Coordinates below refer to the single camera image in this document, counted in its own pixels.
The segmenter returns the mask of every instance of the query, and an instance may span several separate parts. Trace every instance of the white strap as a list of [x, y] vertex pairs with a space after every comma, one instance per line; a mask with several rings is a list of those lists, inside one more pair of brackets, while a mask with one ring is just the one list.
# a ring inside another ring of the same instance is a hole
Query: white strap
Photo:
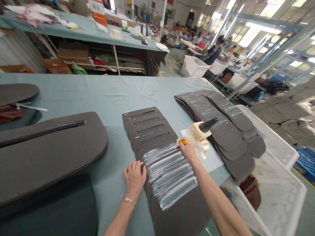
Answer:
[[25, 107], [25, 108], [32, 108], [32, 109], [36, 109], [36, 110], [48, 111], [47, 109], [44, 109], [44, 108], [30, 107], [30, 106], [27, 106], [26, 104], [31, 104], [31, 102], [27, 102], [27, 103], [13, 103], [11, 105], [16, 106], [16, 109], [18, 109], [18, 110], [20, 109], [20, 107]]

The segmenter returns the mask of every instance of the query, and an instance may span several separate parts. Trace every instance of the light blue tabletop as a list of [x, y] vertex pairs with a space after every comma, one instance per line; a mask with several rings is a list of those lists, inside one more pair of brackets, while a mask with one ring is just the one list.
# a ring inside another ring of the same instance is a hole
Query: light blue tabletop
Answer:
[[[130, 48], [162, 51], [161, 49], [156, 47], [153, 40], [147, 39], [148, 45], [144, 45], [140, 40], [132, 38], [130, 36], [130, 33], [122, 31], [120, 27], [108, 25], [108, 33], [104, 33], [99, 31], [94, 21], [87, 17], [77, 14], [67, 14], [64, 12], [60, 12], [59, 14], [61, 19], [74, 22], [84, 30], [71, 30], [63, 26], [62, 24], [42, 24], [47, 35], [95, 43], [112, 44], [116, 46], [125, 46]], [[16, 13], [13, 11], [10, 11], [0, 16], [0, 27], [7, 29], [17, 29], [31, 33], [34, 32], [30, 25], [25, 21], [19, 20], [16, 17]], [[116, 40], [109, 37], [109, 33], [112, 32], [113, 29], [120, 31], [122, 40]], [[35, 31], [40, 34], [44, 34], [44, 31], [39, 24], [37, 24], [37, 28], [35, 28]]]
[[[30, 83], [40, 94], [31, 106], [45, 108], [41, 121], [95, 111], [108, 134], [108, 151], [88, 167], [98, 208], [98, 235], [103, 236], [126, 193], [123, 170], [135, 160], [123, 127], [122, 114], [143, 108], [157, 107], [178, 137], [193, 121], [175, 101], [174, 95], [209, 89], [200, 78], [0, 74], [0, 84]], [[218, 185], [230, 173], [225, 165], [210, 172]], [[147, 199], [142, 191], [130, 218], [126, 235], [154, 235]]]

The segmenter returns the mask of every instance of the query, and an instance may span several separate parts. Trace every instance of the bracelet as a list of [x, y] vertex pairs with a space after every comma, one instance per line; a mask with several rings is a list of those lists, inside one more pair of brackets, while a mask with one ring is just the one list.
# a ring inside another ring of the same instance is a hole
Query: bracelet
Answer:
[[135, 203], [133, 200], [131, 200], [130, 198], [127, 198], [127, 197], [125, 197], [124, 195], [122, 195], [121, 198], [123, 198], [123, 199], [126, 200], [126, 201], [131, 202], [134, 206], [136, 206], [136, 203]]

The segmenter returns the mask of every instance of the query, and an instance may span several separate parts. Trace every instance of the left hand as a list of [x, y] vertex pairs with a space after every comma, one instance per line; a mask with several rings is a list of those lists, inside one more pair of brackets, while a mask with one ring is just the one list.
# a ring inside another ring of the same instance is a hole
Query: left hand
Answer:
[[133, 161], [124, 169], [124, 176], [127, 184], [126, 197], [137, 203], [138, 197], [143, 189], [143, 185], [147, 179], [147, 168], [143, 167], [141, 173], [141, 166], [143, 162]]

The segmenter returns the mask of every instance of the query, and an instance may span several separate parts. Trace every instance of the blue plastic pallet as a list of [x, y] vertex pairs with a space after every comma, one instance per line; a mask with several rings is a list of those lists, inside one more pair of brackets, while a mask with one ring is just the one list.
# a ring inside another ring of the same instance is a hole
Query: blue plastic pallet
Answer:
[[296, 150], [300, 157], [296, 161], [294, 168], [315, 186], [315, 153], [309, 148]]

